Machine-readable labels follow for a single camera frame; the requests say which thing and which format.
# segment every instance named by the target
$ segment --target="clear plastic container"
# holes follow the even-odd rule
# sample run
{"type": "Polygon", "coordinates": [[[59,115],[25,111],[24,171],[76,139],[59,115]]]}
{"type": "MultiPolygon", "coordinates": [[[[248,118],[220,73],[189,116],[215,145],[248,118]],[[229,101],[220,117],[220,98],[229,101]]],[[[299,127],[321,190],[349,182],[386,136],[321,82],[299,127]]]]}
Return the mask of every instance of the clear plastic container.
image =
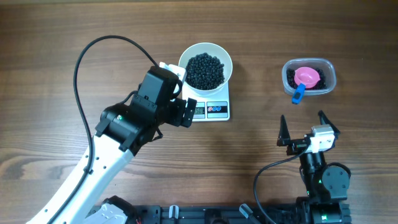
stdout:
{"type": "Polygon", "coordinates": [[[282,81],[284,83],[285,92],[293,95],[295,89],[290,87],[287,82],[286,70],[291,68],[296,70],[300,67],[320,68],[325,74],[326,89],[324,90],[305,90],[304,96],[313,96],[326,94],[332,91],[336,86],[336,72],[334,66],[326,59],[323,58],[298,58],[288,61],[282,69],[282,81]]]}

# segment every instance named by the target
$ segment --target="wooden surface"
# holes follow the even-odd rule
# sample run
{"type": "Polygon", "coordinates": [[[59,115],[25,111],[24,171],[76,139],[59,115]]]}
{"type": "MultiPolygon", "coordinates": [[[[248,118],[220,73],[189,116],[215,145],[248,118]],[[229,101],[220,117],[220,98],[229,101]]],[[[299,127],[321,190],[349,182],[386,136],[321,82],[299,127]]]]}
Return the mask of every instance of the wooden surface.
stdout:
{"type": "MultiPolygon", "coordinates": [[[[161,126],[110,183],[134,205],[253,203],[252,181],[285,159],[275,145],[285,114],[293,138],[323,110],[340,129],[328,162],[353,176],[353,223],[398,218],[398,5],[376,1],[205,1],[0,7],[0,223],[24,223],[52,197],[87,147],[72,88],[87,43],[116,34],[140,43],[157,62],[178,64],[192,44],[213,42],[234,63],[231,119],[161,126]],[[292,58],[330,60],[334,91],[295,106],[281,70],[292,58]]],[[[129,43],[106,40],[88,51],[78,77],[91,130],[104,108],[142,81],[150,62],[129,43]]],[[[263,202],[305,195],[299,161],[262,175],[263,202]]]]}

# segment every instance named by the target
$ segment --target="white scale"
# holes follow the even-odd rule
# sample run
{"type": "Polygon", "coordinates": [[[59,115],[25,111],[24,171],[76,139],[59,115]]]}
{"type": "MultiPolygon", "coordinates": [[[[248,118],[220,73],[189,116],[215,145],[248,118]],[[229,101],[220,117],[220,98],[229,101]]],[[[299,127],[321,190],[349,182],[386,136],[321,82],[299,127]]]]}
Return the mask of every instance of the white scale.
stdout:
{"type": "MultiPolygon", "coordinates": [[[[182,81],[182,99],[188,100],[188,98],[197,101],[197,107],[195,108],[195,114],[193,115],[192,121],[227,121],[229,120],[229,88],[228,83],[220,88],[216,93],[210,96],[201,96],[195,93],[192,88],[188,85],[184,85],[185,77],[187,73],[185,68],[178,67],[176,65],[166,65],[161,62],[159,65],[161,68],[165,68],[174,72],[178,75],[182,81]]],[[[178,92],[178,87],[175,87],[175,93],[178,92]]]]}

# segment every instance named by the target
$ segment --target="pink bowl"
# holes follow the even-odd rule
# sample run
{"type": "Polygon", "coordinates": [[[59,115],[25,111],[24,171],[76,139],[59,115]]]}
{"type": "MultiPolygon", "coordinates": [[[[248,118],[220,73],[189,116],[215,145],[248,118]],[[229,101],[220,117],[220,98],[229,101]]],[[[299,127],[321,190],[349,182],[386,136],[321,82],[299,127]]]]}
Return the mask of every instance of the pink bowl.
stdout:
{"type": "Polygon", "coordinates": [[[309,67],[301,67],[295,71],[294,82],[297,85],[303,83],[305,88],[312,88],[319,82],[320,77],[317,71],[309,67]]]}

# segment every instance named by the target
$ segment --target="black beans in container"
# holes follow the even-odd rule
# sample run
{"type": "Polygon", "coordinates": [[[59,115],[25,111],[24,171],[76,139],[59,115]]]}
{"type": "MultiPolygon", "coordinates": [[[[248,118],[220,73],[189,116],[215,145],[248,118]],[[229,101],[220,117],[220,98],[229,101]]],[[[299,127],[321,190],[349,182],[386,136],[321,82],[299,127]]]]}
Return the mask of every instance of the black beans in container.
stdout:
{"type": "MultiPolygon", "coordinates": [[[[306,90],[324,90],[327,88],[326,86],[326,78],[325,78],[325,74],[323,73],[323,70],[320,68],[315,68],[315,71],[318,72],[319,74],[319,78],[321,80],[319,80],[319,82],[312,88],[306,88],[306,90]]],[[[294,82],[294,75],[295,75],[295,71],[291,68],[288,68],[286,70],[286,77],[287,77],[287,82],[289,83],[290,87],[292,87],[293,89],[297,89],[297,84],[294,82]]]]}
{"type": "Polygon", "coordinates": [[[185,81],[198,90],[214,90],[224,83],[224,64],[207,53],[191,58],[185,69],[185,81]]]}

